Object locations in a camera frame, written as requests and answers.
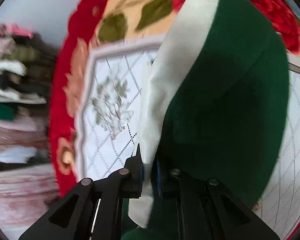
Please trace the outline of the green white varsity jacket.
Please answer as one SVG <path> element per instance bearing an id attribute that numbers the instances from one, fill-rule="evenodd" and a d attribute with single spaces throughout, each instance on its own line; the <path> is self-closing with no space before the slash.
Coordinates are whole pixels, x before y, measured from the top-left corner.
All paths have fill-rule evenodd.
<path id="1" fill-rule="evenodd" d="M 145 184 L 130 200 L 123 239 L 154 238 L 157 160 L 228 164 L 246 206 L 262 196 L 276 164 L 288 105 L 282 37 L 257 0 L 173 0 L 176 16 L 142 91 Z"/>

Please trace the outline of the clothes rack with folded clothes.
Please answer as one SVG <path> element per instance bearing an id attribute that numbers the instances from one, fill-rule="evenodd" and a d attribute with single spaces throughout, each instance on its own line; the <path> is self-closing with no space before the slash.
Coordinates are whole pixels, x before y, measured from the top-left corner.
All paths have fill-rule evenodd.
<path id="1" fill-rule="evenodd" d="M 48 141 L 56 50 L 0 24 L 0 232 L 17 239 L 56 199 Z"/>

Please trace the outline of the white diamond pattern mat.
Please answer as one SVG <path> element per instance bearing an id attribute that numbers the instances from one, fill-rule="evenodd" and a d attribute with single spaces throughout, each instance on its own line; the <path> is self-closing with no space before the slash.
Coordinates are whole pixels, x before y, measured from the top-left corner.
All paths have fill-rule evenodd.
<path id="1" fill-rule="evenodd" d="M 142 80 L 163 36 L 116 42 L 86 50 L 81 103 L 75 113 L 78 180 L 103 179 L 122 168 L 137 142 Z M 274 172 L 257 215 L 281 239 L 300 223 L 300 59 L 288 55 L 287 124 Z"/>

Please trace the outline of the red floral blanket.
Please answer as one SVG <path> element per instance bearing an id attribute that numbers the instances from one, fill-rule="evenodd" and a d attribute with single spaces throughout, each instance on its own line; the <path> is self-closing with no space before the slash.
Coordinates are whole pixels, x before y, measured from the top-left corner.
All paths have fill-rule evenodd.
<path id="1" fill-rule="evenodd" d="M 257 0 L 256 4 L 264 15 L 271 20 L 276 28 L 276 32 L 282 37 L 286 47 L 287 62 L 289 54 L 293 54 L 300 59 L 300 9 L 295 2 L 293 0 Z M 137 40 L 153 37 L 155 35 L 161 35 L 165 39 L 167 34 L 166 27 L 173 22 L 175 16 L 176 10 L 173 7 L 173 0 L 80 1 L 77 9 L 69 20 L 68 36 L 58 55 L 52 86 L 49 139 L 52 150 L 52 162 L 56 172 L 59 194 L 61 196 L 65 196 L 80 181 L 77 179 L 75 172 L 76 130 L 74 122 L 75 113 L 81 103 L 86 60 L 88 57 L 86 50 L 102 48 L 120 41 Z M 143 91 L 146 77 L 149 74 L 149 69 L 153 62 L 145 70 L 141 92 Z M 287 124 L 289 106 L 289 89 L 290 78 L 285 127 Z M 139 128 L 140 121 L 138 122 L 138 138 L 133 153 L 136 152 L 137 149 L 139 149 L 141 153 Z M 144 181 L 145 169 L 143 165 L 143 182 L 140 198 L 143 195 Z M 130 200 L 137 199 L 126 199 L 124 201 L 121 238 L 123 231 L 126 230 L 131 223 L 128 214 Z M 256 215 L 259 209 L 258 202 L 253 207 L 253 212 Z M 293 239 L 299 231 L 300 223 L 287 239 Z"/>

